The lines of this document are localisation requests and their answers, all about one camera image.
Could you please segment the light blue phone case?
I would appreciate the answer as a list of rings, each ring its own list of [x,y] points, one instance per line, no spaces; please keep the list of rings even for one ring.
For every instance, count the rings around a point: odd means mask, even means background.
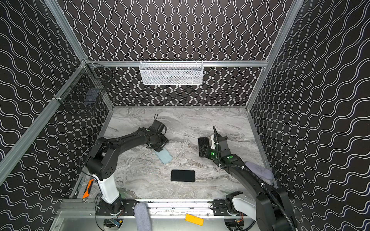
[[[155,151],[155,154],[164,165],[172,161],[172,156],[166,148],[163,148],[160,152]]]

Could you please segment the black phone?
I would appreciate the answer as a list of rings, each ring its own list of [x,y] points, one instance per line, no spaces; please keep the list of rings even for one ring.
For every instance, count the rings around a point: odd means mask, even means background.
[[[194,170],[177,170],[171,171],[172,182],[195,182],[195,171]]]

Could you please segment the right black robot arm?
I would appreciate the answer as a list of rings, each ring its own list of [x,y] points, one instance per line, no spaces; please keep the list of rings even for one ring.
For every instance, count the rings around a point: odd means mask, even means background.
[[[227,137],[219,134],[198,140],[199,156],[212,160],[220,169],[238,180],[251,194],[231,193],[227,201],[231,214],[241,212],[253,219],[261,231],[295,231],[297,222],[285,190],[274,188],[248,168],[236,154],[232,154]]]

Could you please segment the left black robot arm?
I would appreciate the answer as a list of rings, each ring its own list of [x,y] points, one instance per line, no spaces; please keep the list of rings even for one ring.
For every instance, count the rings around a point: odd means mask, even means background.
[[[89,152],[84,165],[98,180],[102,199],[112,205],[120,198],[117,190],[114,173],[117,168],[118,158],[121,154],[138,146],[146,146],[156,152],[161,152],[169,142],[165,134],[167,127],[162,122],[154,120],[149,128],[138,130],[118,138],[99,138],[96,147]]]

